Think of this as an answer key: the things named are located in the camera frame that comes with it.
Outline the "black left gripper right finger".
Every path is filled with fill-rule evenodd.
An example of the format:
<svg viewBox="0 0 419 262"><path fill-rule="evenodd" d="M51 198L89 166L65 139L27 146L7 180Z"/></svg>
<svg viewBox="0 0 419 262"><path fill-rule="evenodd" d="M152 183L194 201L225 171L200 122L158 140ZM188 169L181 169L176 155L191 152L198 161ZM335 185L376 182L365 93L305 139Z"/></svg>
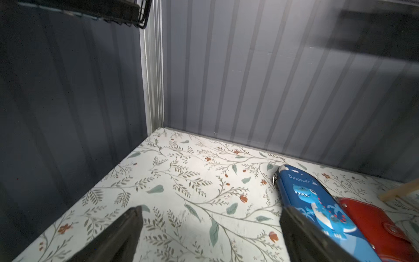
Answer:
<svg viewBox="0 0 419 262"><path fill-rule="evenodd" d="M283 208L280 226L291 262L357 261L292 206Z"/></svg>

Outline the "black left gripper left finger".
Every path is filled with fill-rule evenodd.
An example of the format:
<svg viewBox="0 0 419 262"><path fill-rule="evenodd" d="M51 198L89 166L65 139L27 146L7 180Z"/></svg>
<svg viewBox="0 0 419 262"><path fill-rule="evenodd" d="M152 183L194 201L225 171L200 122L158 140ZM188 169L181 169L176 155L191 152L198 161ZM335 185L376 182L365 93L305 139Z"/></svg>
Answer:
<svg viewBox="0 0 419 262"><path fill-rule="evenodd" d="M69 261L132 262L142 228L142 207L131 207Z"/></svg>

